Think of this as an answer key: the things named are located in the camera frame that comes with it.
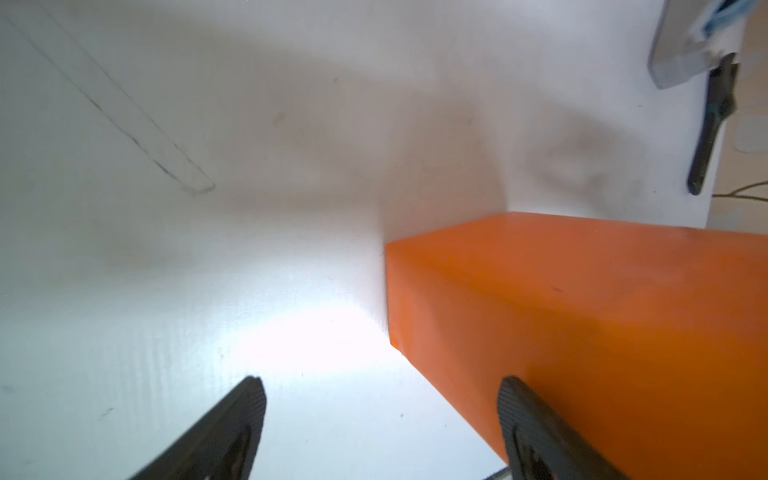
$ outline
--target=textured rubber pad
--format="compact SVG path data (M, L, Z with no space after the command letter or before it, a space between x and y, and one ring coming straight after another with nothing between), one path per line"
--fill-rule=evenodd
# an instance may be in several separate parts
M246 377L131 480L248 478L265 413L261 379Z
M628 480L515 376L502 381L498 417L514 480Z

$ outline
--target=orange block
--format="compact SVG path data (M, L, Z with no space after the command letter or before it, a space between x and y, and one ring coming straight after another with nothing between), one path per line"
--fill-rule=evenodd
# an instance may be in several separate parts
M386 265L392 344L502 458L516 375L634 480L768 478L768 237L504 214Z

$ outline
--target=blue object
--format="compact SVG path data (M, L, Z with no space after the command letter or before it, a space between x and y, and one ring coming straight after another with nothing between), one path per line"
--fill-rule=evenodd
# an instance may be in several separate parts
M736 0L735 2L726 1L720 7L709 22L704 26L704 33L707 38L711 37L716 31L732 25L739 18L748 16L755 11L760 0Z

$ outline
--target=white table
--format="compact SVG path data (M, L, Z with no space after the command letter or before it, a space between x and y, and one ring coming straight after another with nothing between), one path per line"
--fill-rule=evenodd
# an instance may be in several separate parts
M661 7L4 4L0 477L127 478L247 374L252 478L501 468L389 346L383 245L506 210L702 227L706 79L654 87ZM99 68L213 190L88 100Z

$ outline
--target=gray object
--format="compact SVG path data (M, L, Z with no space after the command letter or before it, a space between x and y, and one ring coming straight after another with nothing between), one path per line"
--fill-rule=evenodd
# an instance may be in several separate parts
M723 0L668 0L661 16L650 76L659 88L683 84L717 66L722 57L710 49L707 26Z

